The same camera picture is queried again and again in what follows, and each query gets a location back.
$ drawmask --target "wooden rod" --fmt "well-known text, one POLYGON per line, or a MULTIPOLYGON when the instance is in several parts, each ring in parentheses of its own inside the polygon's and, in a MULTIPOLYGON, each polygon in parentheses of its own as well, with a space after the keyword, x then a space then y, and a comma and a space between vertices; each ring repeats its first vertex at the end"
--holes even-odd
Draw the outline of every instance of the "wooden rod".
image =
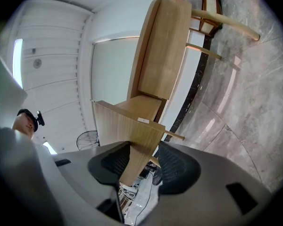
POLYGON ((161 166, 160 166, 160 164, 159 164, 159 162, 158 162, 158 159, 155 158, 154 156, 151 156, 151 157, 150 157, 150 161, 153 162, 156 166, 158 166, 158 167, 161 168, 161 166))
POLYGON ((210 25, 212 25, 212 26, 214 26, 214 27, 218 27, 217 24, 215 24, 215 23, 213 23, 213 22, 211 22, 211 21, 209 21, 209 20, 204 20, 204 19, 202 19, 202 18, 200 18, 200 17, 194 17, 194 16, 192 16, 191 18, 194 18, 194 19, 199 20, 199 21, 203 21, 203 22, 205 22, 205 23, 207 23, 207 24, 210 24, 210 25))
POLYGON ((181 139, 181 140, 184 140, 184 137, 183 137, 183 136, 180 136, 180 135, 178 135, 178 134, 175 134, 175 133, 173 133, 173 132, 171 132, 171 131, 165 130, 165 133, 168 134, 168 135, 170 135, 170 136, 173 136, 173 137, 179 138, 179 139, 181 139))
POLYGON ((210 50, 208 50, 206 48, 202 48, 202 47, 199 47, 199 46, 191 44, 191 43, 186 43, 185 46, 187 48, 191 48, 191 49, 194 49, 194 50, 197 50, 197 51, 201 51, 202 53, 205 53, 207 55, 211 55, 212 57, 217 58, 219 60, 221 59, 220 55, 215 54, 215 53, 213 53, 212 51, 210 51, 210 50))
POLYGON ((191 30, 191 31, 196 31, 196 32, 200 32, 200 33, 202 33, 202 34, 204 34, 204 35, 206 35, 206 36, 212 37, 212 35, 210 35, 210 34, 208 34, 208 33, 206 33, 206 32, 197 30, 197 29, 189 28, 189 30, 191 30))
POLYGON ((242 23, 239 23, 239 22, 237 22, 237 21, 235 21, 235 20, 233 20, 229 17, 226 17, 224 15, 221 15, 221 14, 212 13, 212 12, 203 11, 203 10, 192 9, 191 16, 215 20, 217 22, 230 25, 233 28, 235 28, 235 29, 237 29, 241 32, 246 33, 247 35, 249 35, 250 37, 252 37, 256 41, 258 41, 260 39, 260 35, 258 33, 256 33, 255 31, 253 31, 252 29, 250 29, 248 26, 246 26, 242 23))

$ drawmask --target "person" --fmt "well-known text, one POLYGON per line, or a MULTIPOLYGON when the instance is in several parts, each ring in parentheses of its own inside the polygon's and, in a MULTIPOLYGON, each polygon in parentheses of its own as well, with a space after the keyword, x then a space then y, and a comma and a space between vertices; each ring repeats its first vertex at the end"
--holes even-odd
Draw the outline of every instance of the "person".
POLYGON ((18 130, 32 139, 33 134, 38 129, 38 122, 29 110, 21 109, 17 114, 12 129, 18 130))

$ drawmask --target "white wall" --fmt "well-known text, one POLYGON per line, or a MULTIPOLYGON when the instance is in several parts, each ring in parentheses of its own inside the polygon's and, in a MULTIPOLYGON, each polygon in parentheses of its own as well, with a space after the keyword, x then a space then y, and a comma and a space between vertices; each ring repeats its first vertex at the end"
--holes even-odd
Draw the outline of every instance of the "white wall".
POLYGON ((98 11, 92 19, 90 41, 139 36, 153 0, 119 0, 98 11))
POLYGON ((92 99, 118 104, 127 99, 138 39, 119 39, 94 45, 91 72, 92 99))

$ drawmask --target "cable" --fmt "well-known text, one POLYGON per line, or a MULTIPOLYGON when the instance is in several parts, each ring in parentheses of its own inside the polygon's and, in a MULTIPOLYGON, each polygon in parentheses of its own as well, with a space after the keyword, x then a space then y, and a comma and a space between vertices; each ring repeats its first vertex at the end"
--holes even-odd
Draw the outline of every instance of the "cable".
POLYGON ((147 204, 148 204, 148 202, 149 202, 149 199, 150 199, 150 196, 151 196, 151 190, 152 190, 152 185, 153 185, 153 174, 151 173, 151 172, 149 172, 151 175, 152 175, 152 183, 151 183, 151 189, 150 189, 150 194, 149 194, 149 198, 148 198, 148 201, 147 201, 147 203, 146 203, 146 205, 145 205, 145 207, 142 209, 142 211, 136 216, 136 219, 135 219, 135 223, 134 223, 134 226, 135 226, 135 224, 136 224, 136 221, 137 221, 137 218, 138 218, 138 216, 143 212, 143 210, 146 208, 146 206, 147 206, 147 204))

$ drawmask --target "wooden panel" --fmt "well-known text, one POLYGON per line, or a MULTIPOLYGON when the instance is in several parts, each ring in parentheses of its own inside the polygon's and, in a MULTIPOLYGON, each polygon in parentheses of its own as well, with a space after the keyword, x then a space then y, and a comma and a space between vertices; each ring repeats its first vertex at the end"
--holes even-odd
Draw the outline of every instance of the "wooden panel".
POLYGON ((138 90, 159 98, 170 98, 183 59, 190 19, 189 2, 161 1, 142 65, 138 90))
POLYGON ((120 178, 121 183, 131 186, 150 160, 165 127, 139 122, 137 116, 104 101, 94 103, 94 115, 101 146, 131 142, 130 161, 120 178))
POLYGON ((159 107, 161 100, 146 95, 140 95, 124 102, 116 104, 115 106, 126 110, 138 117, 153 121, 159 107))
POLYGON ((160 104, 160 108, 157 111, 156 117, 154 119, 155 122, 159 123, 159 120, 161 118, 162 113, 164 112, 165 106, 166 106, 166 99, 162 99, 162 102, 160 104))
POLYGON ((162 0, 153 0, 153 2, 149 6, 145 20, 143 22, 141 34, 138 39, 138 43, 137 43, 137 47, 136 47, 136 51, 134 55, 127 99, 136 97, 137 95, 140 94, 140 92, 137 90, 137 86, 138 86, 138 81, 139 81, 141 70, 142 70, 142 63, 145 57, 146 48, 148 45, 151 30, 153 27, 154 19, 155 19, 155 16, 156 16, 156 13, 157 13, 157 10, 159 8, 159 4, 161 1, 162 0))

